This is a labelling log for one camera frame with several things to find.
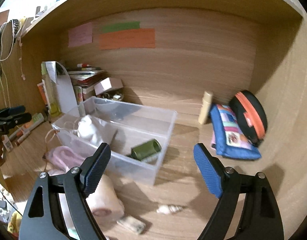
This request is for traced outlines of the white barcode tag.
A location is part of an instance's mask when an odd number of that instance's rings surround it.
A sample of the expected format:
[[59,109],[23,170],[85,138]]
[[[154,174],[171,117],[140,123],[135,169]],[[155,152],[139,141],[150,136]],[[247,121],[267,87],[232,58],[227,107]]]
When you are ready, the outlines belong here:
[[3,144],[4,148],[8,151],[11,152],[14,148],[12,142],[10,141],[8,135],[3,135]]

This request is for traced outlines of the stack of books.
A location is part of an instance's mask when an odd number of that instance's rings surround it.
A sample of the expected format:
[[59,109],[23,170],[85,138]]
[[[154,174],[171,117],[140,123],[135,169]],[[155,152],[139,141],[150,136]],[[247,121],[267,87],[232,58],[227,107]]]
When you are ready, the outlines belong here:
[[67,69],[73,85],[77,104],[95,96],[94,87],[106,77],[106,71],[89,64],[78,64],[75,68]]

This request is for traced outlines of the orange green tube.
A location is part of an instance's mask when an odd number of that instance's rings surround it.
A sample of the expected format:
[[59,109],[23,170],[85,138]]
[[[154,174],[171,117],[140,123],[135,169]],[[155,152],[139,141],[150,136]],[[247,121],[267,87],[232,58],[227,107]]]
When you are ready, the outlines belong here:
[[30,122],[25,123],[18,128],[14,133],[11,134],[9,140],[15,142],[16,145],[21,144],[39,125],[45,122],[45,117],[42,113],[36,113],[32,116]]

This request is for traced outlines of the small printed packet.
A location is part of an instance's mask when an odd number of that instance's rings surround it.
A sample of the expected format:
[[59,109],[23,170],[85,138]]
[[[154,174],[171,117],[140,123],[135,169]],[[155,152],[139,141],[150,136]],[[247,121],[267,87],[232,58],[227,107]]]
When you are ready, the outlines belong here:
[[117,224],[124,229],[140,235],[146,228],[146,224],[132,216],[124,216],[117,220]]

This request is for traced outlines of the orange sticky note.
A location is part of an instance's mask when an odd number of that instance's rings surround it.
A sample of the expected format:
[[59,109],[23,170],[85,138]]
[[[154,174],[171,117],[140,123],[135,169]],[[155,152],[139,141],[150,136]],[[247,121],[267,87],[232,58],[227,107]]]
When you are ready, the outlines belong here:
[[156,48],[155,29],[129,29],[100,35],[99,49],[121,48]]

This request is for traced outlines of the green cylindrical container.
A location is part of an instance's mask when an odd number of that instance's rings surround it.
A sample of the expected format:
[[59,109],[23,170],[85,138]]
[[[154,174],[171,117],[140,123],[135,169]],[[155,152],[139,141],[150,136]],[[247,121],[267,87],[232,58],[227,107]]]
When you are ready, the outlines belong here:
[[161,151],[162,147],[156,139],[149,140],[131,149],[131,158],[142,161]]

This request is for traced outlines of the blue patchwork pencil pouch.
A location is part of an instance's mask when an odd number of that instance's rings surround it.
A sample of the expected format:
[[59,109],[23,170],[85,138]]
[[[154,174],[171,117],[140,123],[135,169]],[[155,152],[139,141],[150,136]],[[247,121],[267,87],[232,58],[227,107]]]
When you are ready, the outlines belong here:
[[242,133],[229,106],[213,104],[209,116],[213,126],[211,148],[217,155],[237,160],[257,160],[260,151]]

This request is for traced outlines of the beige lotion bottle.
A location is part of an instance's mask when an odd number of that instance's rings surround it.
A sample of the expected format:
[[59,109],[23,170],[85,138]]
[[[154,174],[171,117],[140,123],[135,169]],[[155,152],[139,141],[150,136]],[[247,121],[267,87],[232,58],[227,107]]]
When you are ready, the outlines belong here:
[[203,98],[202,98],[202,107],[201,107],[200,114],[198,117],[198,122],[201,125],[204,125],[207,123],[212,100],[213,100],[213,93],[205,91]]

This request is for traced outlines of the small white pink box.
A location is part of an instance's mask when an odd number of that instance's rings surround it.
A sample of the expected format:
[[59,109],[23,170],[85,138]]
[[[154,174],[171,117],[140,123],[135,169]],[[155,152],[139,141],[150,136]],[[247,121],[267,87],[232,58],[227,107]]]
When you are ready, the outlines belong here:
[[121,79],[107,77],[94,86],[94,91],[96,95],[100,95],[121,88],[123,88],[123,83]]

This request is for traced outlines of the clear plastic storage bin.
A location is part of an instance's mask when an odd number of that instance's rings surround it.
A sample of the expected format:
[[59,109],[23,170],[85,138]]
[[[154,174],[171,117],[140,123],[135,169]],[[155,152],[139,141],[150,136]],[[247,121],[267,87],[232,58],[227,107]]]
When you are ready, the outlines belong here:
[[[53,122],[60,142],[86,158],[99,146],[90,144],[77,135],[78,122],[92,115],[106,122],[105,143],[111,149],[107,170],[138,183],[154,185],[168,148],[177,112],[134,103],[113,101],[95,96],[77,105]],[[142,161],[131,158],[131,149],[156,139],[162,149]]]

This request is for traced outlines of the black orange zip case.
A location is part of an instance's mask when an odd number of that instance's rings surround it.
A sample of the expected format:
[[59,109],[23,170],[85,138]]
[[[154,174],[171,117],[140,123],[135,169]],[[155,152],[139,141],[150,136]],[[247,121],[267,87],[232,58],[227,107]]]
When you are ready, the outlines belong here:
[[230,100],[229,107],[242,133],[252,145],[258,147],[268,129],[267,116],[260,101],[250,91],[242,90]]

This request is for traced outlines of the pink sticky note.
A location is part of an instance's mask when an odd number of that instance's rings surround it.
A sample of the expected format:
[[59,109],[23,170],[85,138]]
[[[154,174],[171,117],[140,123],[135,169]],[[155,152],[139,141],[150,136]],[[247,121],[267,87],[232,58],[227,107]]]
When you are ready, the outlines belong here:
[[68,47],[78,47],[93,42],[92,22],[79,25],[68,31]]

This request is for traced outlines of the seashell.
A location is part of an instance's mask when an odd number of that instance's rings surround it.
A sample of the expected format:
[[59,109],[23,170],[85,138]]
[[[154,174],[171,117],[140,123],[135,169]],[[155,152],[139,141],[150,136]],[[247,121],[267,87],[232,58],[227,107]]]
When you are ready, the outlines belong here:
[[184,210],[184,207],[180,205],[160,205],[156,212],[164,215],[172,215],[182,210]]

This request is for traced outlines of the pink round device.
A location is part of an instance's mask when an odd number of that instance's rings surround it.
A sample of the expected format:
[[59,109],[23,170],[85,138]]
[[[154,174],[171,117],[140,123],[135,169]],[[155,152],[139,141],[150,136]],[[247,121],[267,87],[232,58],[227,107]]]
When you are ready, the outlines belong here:
[[95,192],[86,198],[86,202],[98,225],[110,224],[124,216],[124,205],[107,175],[102,176]]

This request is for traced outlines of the white cloth pouch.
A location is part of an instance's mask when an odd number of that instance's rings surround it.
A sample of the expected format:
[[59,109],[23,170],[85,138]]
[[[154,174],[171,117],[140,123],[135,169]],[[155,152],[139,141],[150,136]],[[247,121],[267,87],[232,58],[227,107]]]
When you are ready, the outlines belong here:
[[103,120],[92,115],[86,115],[78,122],[77,135],[90,144],[99,146],[106,139],[105,125],[106,122]]

